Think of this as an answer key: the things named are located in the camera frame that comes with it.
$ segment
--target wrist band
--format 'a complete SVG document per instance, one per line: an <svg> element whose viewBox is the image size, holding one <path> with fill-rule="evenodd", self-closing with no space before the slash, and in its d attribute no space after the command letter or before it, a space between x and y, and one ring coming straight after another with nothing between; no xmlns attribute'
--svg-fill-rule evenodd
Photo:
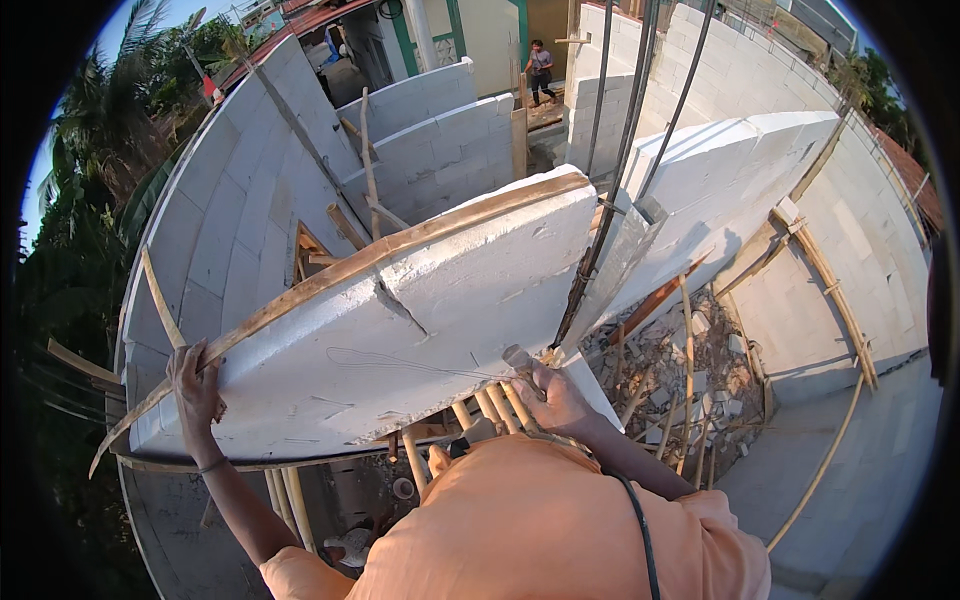
<svg viewBox="0 0 960 600"><path fill-rule="evenodd" d="M223 463L225 463L226 461L227 461L227 457L226 457L226 456L222 456L222 457L220 458L220 460L217 461L216 463L210 465L209 467L201 468L201 469L200 469L200 474L209 473L209 472L211 472L212 470L214 470L215 468L217 468L217 467L219 467L220 465L222 465Z"/></svg>

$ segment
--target orange shirt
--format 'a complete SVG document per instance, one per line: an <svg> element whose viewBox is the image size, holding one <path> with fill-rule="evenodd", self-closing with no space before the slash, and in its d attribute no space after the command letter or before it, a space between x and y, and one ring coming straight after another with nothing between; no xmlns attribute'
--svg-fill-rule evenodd
<svg viewBox="0 0 960 600"><path fill-rule="evenodd" d="M454 461L437 449L420 507L376 541L355 583L288 547L260 566L274 598L650 597L630 496L583 453L523 434ZM634 489L664 600L767 597L766 550L725 494L668 502Z"/></svg>

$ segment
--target black cable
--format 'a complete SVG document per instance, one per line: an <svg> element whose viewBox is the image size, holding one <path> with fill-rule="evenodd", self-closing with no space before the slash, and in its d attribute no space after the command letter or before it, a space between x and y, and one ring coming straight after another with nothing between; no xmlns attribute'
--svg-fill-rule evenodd
<svg viewBox="0 0 960 600"><path fill-rule="evenodd" d="M597 84L597 106L593 111L593 131L590 133L590 145L587 153L587 168L584 175L590 177L593 167L593 150L597 143L597 132L600 130L600 110L603 107L604 88L607 85L607 62L610 58L610 29L613 23L613 0L607 0L607 10L603 21L603 52L600 55L600 82Z"/></svg>
<svg viewBox="0 0 960 600"><path fill-rule="evenodd" d="M652 600L660 600L660 582L657 580L657 564L654 562L654 546L650 542L650 529L647 527L647 517L643 515L643 509L640 508L640 501L634 492L634 486L630 481L620 473L601 467L600 472L604 475L614 477L627 489L627 495L630 496L630 502L634 505L636 520L640 523L640 534L643 536L643 554L647 559L647 579L650 580L650 597Z"/></svg>
<svg viewBox="0 0 960 600"><path fill-rule="evenodd" d="M614 168L615 177L611 186L611 195L609 200L611 205L615 204L616 193L623 181L623 174L627 169L627 149L634 140L636 134L636 123L639 121L640 109L643 107L643 97L647 91L647 79L650 75L650 66L653 62L654 44L657 41L657 15L660 12L660 0L647 0L644 9L643 29L640 33L640 44L636 50L636 66L634 67L634 84L630 92L630 103L627 107L627 118L623 125L623 135L620 138L620 148L616 155L616 167ZM610 225L613 222L614 211L611 205L604 206L603 217L600 227L593 236L593 243L584 253L584 258L580 261L578 273L584 277L577 277L574 280L573 287L570 288L569 301L566 306L566 312L561 319L560 328L557 330L557 337L554 338L553 348L560 345L566 332L569 331L573 323L573 316L577 314L580 302L584 299L584 293L587 285L584 283L585 277L593 275L597 260L600 258L600 252L603 250L603 243L610 232Z"/></svg>
<svg viewBox="0 0 960 600"><path fill-rule="evenodd" d="M713 20L713 11L716 8L716 4L717 0L707 0L707 5L704 7L704 24L700 28L700 37L697 39L697 49L693 51L693 60L690 61L690 69L686 73L684 91L680 93L680 100L677 101L677 108L673 111L673 118L670 119L670 125L666 128L666 135L663 137L663 142L660 144L660 149L657 151L657 158L654 159L653 166L651 166L650 171L647 172L647 179L643 182L643 186L640 187L640 193L636 196L638 200L647 195L647 190L650 189L650 183L654 180L654 174L657 173L657 168L660 166L660 161L663 159L663 153L666 152L666 145L670 142L670 136L673 135L673 131L677 129L677 121L680 120L680 112L684 109L684 103L686 103L686 94L690 91L690 86L693 84L693 75L697 72L697 65L700 63L700 55L704 52L704 43L707 41L707 30L710 27L710 21Z"/></svg>
<svg viewBox="0 0 960 600"><path fill-rule="evenodd" d="M391 0L380 0L380 4L376 5L376 12L388 21L393 21L403 14L403 3L400 2L400 0L393 0L397 8L395 11L390 11L390 8L387 7L387 5L390 4L390 1ZM384 7L387 7L388 12L384 12Z"/></svg>

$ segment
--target pants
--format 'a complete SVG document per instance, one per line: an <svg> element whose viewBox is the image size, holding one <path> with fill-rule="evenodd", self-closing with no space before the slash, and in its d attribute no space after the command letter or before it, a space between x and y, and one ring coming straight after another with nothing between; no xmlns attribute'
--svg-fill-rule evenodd
<svg viewBox="0 0 960 600"><path fill-rule="evenodd" d="M534 91L534 104L540 105L540 95L537 93L537 89L542 89L543 93L551 98L556 98L557 94L553 93L547 86L550 84L550 71L544 71L539 75L534 75L530 80L530 89Z"/></svg>

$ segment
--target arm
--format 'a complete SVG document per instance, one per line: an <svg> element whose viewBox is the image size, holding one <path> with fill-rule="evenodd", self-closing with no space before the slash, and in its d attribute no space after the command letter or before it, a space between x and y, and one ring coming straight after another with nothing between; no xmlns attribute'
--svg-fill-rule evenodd
<svg viewBox="0 0 960 600"><path fill-rule="evenodd" d="M224 460L210 422L217 407L217 374L220 361L197 373L197 359L206 348L206 339L192 348L177 348L167 363L167 376L174 385L183 443L204 473L210 495L224 516L230 532L247 551L254 564L269 561L286 546L297 546L297 538L274 511L264 504L240 477L233 465Z"/></svg>
<svg viewBox="0 0 960 600"><path fill-rule="evenodd" d="M602 466L667 500L696 492L680 475L593 410L576 385L561 372L537 363L534 380L546 392L546 402L537 400L523 380L514 379L513 385L534 419L547 431L586 445Z"/></svg>

